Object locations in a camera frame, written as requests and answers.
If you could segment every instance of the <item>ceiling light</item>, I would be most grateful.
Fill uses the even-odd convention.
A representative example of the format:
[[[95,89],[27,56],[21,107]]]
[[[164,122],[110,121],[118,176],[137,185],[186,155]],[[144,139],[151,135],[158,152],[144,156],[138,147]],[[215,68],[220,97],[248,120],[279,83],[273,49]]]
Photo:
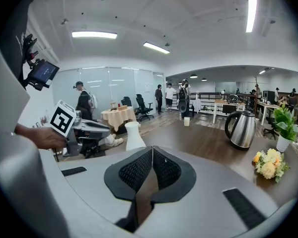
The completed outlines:
[[[135,68],[132,68],[132,67],[121,67],[121,69],[133,69],[133,70],[139,70],[139,69],[135,69]]]
[[[101,80],[88,81],[88,83],[101,82]]]
[[[101,69],[105,68],[105,66],[99,66],[99,67],[87,67],[87,68],[82,68],[82,69]]]
[[[144,46],[147,47],[147,48],[150,48],[150,49],[154,49],[154,50],[160,51],[160,52],[162,52],[162,53],[164,53],[164,54],[168,54],[168,53],[170,53],[168,50],[164,50],[164,49],[162,49],[162,48],[160,48],[160,47],[158,47],[158,46],[155,46],[155,45],[153,45],[153,44],[150,44],[150,43],[148,43],[148,42],[145,42],[145,43],[144,43]]]
[[[246,32],[251,33],[253,31],[253,26],[255,22],[257,0],[248,0],[248,16],[247,16],[247,26]]]
[[[72,36],[73,36],[73,38],[77,38],[77,37],[101,37],[101,38],[116,39],[117,34],[107,33],[107,32],[97,32],[97,31],[76,31],[76,32],[72,32]]]

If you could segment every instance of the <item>white vase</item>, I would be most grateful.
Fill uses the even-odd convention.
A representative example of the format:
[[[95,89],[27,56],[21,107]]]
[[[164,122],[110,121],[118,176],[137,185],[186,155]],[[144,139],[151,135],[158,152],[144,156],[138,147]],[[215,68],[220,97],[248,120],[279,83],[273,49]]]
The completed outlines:
[[[146,146],[139,134],[139,122],[130,121],[125,124],[125,127],[128,134],[126,151]]]
[[[277,141],[277,150],[280,151],[281,153],[285,152],[287,147],[290,144],[290,140],[283,138],[282,136],[279,135],[278,141]]]

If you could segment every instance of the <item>flower bouquet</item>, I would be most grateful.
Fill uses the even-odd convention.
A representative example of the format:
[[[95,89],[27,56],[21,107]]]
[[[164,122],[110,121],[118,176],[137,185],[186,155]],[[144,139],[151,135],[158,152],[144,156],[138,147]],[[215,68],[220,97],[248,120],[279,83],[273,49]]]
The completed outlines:
[[[284,172],[290,168],[284,161],[284,154],[275,149],[269,149],[267,153],[257,152],[253,162],[256,164],[258,174],[263,175],[266,179],[275,178],[276,182],[279,182]]]

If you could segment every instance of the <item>sneaker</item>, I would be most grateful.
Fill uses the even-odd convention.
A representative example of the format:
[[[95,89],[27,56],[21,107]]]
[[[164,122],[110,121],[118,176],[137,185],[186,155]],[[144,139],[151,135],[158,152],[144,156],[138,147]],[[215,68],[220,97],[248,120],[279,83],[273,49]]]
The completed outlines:
[[[118,139],[115,139],[114,143],[111,145],[111,147],[116,147],[118,145],[120,145],[121,143],[124,142],[124,139],[123,138],[118,138]]]

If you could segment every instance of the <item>ceiling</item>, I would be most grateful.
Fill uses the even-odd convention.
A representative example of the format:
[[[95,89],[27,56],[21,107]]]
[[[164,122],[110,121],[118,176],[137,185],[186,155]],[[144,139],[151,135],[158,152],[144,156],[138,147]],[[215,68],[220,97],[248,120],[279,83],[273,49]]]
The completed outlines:
[[[245,33],[247,8],[247,0],[35,0],[28,30],[39,35],[40,47],[54,61],[136,58],[169,69],[183,64],[179,72],[202,68],[200,61],[209,57],[245,51],[298,56],[298,30],[279,0],[258,0],[250,34]],[[115,32],[118,37],[73,39],[77,30]],[[170,54],[145,48],[144,42]],[[190,67],[188,61],[196,63]]]

